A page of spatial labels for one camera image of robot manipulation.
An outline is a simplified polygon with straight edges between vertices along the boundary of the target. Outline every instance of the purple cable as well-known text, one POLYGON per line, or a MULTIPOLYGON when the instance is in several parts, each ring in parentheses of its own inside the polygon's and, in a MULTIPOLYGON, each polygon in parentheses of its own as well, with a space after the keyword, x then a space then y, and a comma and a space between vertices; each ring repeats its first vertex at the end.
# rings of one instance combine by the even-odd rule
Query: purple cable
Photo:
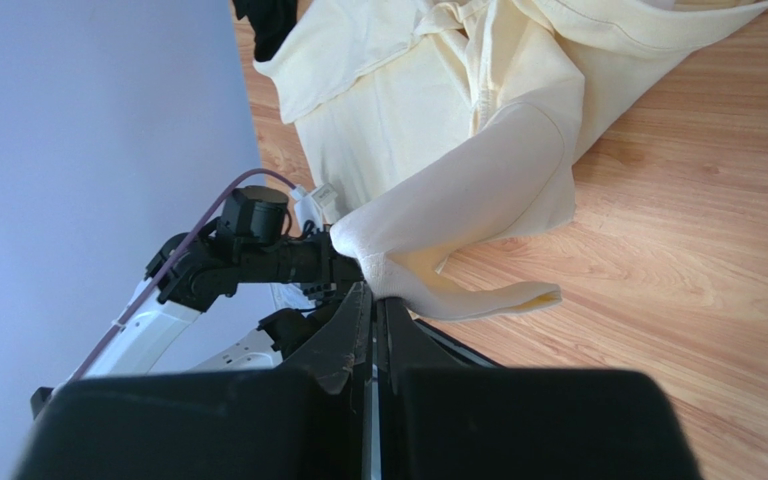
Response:
POLYGON ((254 168, 251 170, 248 170, 247 172, 243 173, 242 175, 239 175, 239 177, 236 178, 236 180, 233 180, 230 182, 230 185, 227 186, 227 188, 224 189, 223 192, 221 192, 221 195, 218 196, 218 198, 215 199, 215 202, 212 203, 212 206, 209 207, 207 212, 201 217, 200 220, 198 220, 198 223, 195 224, 194 228, 186 235, 186 238, 183 239, 182 242, 180 242, 180 245, 177 246, 177 248, 174 250, 174 253, 171 254, 171 256, 168 258, 168 261, 165 262, 164 265, 162 265, 162 268, 159 269, 159 271, 156 273, 156 275, 153 276, 153 280, 147 285, 147 288, 145 288, 141 294, 139 294, 138 297, 136 297, 135 300, 131 304, 127 306, 127 309, 124 310, 124 313, 121 314, 121 317, 118 319, 118 321, 112 325, 111 328, 109 328, 109 331, 106 332, 106 335, 103 335, 103 338, 100 339, 99 342, 97 342, 97 345, 94 347, 94 349, 91 350, 91 353, 88 354, 88 356, 85 358, 85 360, 82 362, 81 365, 79 365, 79 368, 76 369, 75 372, 73 372, 73 375, 71 375, 69 382, 72 382, 74 380, 79 380, 85 375, 85 372, 88 371, 89 368, 91 368, 92 365, 94 365, 94 362, 97 360, 97 357, 100 356, 101 353, 103 353, 103 350, 106 349, 106 347, 112 342, 112 340, 115 338, 115 335, 120 332, 121 327, 126 325, 127 322, 130 321, 130 318, 135 314, 135 312, 138 311, 139 308, 144 304, 145 301, 147 301, 148 297, 153 293, 153 290, 156 289, 156 286, 159 285, 159 282, 162 281, 163 278, 165 278, 165 274, 168 273, 168 270, 171 269, 171 267, 177 263, 177 260, 180 259, 180 257, 183 256, 184 253, 186 253, 186 249, 189 248, 189 245, 192 243, 192 241, 195 240, 195 237, 197 237, 198 232, 203 228, 204 225, 209 221, 210 218, 212 218, 212 215, 218 210, 218 207, 221 206, 222 202, 224 202, 224 199, 230 196, 230 193, 233 191, 234 188, 238 187, 240 183, 244 182, 248 178, 257 175, 257 174, 263 174, 263 175, 269 175, 272 176, 281 182, 285 183, 290 189, 295 188, 295 184, 289 181, 288 178, 284 177, 283 175, 269 170, 267 168, 254 168))

